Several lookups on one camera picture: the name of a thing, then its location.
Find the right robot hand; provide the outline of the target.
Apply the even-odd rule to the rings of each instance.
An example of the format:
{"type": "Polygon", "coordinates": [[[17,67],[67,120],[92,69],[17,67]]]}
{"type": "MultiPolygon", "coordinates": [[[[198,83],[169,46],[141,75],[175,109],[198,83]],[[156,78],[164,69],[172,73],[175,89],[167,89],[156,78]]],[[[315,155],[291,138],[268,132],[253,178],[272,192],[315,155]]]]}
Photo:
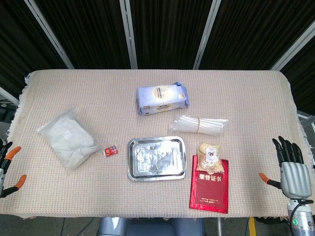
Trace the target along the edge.
{"type": "Polygon", "coordinates": [[[287,198],[305,201],[312,195],[312,187],[301,149],[281,136],[272,141],[276,148],[281,180],[272,180],[263,173],[259,173],[260,178],[266,184],[282,190],[287,198]]]}

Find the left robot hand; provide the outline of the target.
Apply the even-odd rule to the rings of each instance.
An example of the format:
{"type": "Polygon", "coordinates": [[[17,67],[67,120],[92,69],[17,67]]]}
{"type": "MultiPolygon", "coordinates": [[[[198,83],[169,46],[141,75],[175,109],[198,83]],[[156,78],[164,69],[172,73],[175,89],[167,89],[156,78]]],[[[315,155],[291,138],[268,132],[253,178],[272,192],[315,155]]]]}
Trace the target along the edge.
{"type": "Polygon", "coordinates": [[[6,143],[3,139],[0,140],[0,197],[6,196],[18,191],[25,183],[27,175],[22,175],[19,181],[12,187],[4,189],[4,180],[8,168],[12,162],[13,157],[21,150],[20,146],[15,147],[10,152],[8,149],[12,146],[12,142],[6,143]]]}

